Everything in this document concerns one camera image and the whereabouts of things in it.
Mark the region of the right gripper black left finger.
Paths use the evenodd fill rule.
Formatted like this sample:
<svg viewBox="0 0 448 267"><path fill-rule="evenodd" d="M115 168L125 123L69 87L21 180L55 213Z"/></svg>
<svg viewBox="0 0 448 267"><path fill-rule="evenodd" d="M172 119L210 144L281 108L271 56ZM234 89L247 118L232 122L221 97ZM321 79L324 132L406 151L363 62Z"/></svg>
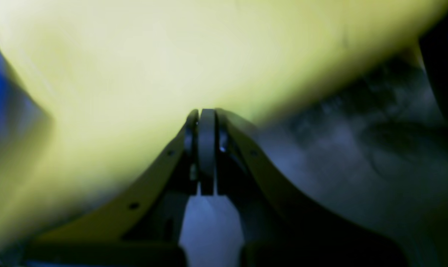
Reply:
<svg viewBox="0 0 448 267"><path fill-rule="evenodd" d="M177 136L124 192L35 238L27 267L185 267L178 245L192 195L214 193L215 110L193 110Z"/></svg>

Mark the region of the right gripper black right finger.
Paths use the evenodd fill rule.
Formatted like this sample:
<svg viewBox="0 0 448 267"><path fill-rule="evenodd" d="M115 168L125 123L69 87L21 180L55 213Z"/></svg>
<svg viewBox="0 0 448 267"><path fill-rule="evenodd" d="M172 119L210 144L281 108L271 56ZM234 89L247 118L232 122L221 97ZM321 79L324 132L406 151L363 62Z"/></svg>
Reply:
<svg viewBox="0 0 448 267"><path fill-rule="evenodd" d="M352 223L296 188L222 109L216 115L217 191L237 208L242 267L407 267L394 241Z"/></svg>

